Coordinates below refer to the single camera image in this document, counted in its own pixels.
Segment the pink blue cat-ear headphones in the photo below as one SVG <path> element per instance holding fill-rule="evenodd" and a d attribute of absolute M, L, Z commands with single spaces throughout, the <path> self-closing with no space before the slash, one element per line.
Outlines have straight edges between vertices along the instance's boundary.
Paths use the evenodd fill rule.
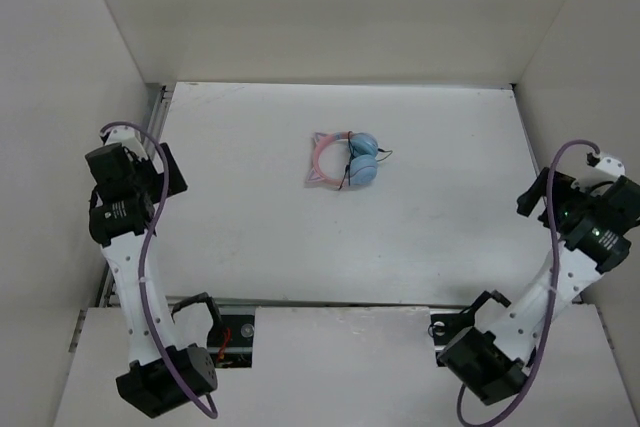
<path fill-rule="evenodd" d="M 374 136 L 364 132 L 343 131 L 331 134 L 315 132 L 313 142 L 311 167 L 305 179 L 307 185 L 324 184 L 338 190 L 344 187 L 364 187 L 377 176 L 380 163 L 378 155 L 387 154 L 386 150 L 379 147 Z M 334 143 L 344 143 L 348 151 L 348 159 L 340 178 L 327 175 L 320 165 L 321 155 Z"/>

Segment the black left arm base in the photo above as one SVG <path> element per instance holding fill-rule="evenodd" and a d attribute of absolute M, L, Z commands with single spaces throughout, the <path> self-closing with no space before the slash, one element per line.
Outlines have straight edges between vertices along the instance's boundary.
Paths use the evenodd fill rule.
<path fill-rule="evenodd" d="M 214 325 L 207 336 L 207 349 L 217 369 L 252 367 L 255 338 L 255 311 L 228 308 L 222 311 L 222 323 Z"/>

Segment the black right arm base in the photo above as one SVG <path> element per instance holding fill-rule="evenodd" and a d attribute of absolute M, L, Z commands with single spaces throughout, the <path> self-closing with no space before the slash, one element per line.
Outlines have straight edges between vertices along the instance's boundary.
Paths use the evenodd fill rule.
<path fill-rule="evenodd" d="M 446 346 L 461 330 L 473 326 L 475 315 L 469 309 L 435 309 L 430 312 L 428 334 L 436 348 Z"/>

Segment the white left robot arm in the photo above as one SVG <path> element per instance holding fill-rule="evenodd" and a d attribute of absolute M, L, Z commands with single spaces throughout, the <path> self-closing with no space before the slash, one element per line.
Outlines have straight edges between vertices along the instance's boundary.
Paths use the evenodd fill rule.
<path fill-rule="evenodd" d="M 214 419 L 213 360 L 206 347 L 179 332 L 153 252 L 175 165 L 167 154 L 162 145 L 162 172 L 135 139 L 108 143 L 85 157 L 96 182 L 89 232 L 114 277 L 127 327 L 128 370 L 117 377 L 116 387 L 124 401 L 151 419 L 189 402 Z"/>

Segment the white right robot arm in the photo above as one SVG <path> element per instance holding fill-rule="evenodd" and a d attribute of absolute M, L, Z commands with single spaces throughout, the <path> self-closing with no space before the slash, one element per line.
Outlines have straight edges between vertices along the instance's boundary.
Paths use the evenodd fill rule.
<path fill-rule="evenodd" d="M 438 364 L 486 406 L 523 390 L 541 357 L 545 322 L 628 257 L 625 235 L 639 224 L 639 186 L 624 175 L 583 186 L 543 170 L 518 198 L 518 213 L 529 216 L 541 199 L 553 210 L 538 219 L 556 228 L 558 244 L 521 296 L 511 302 L 484 291 L 462 311 L 432 318 Z"/>

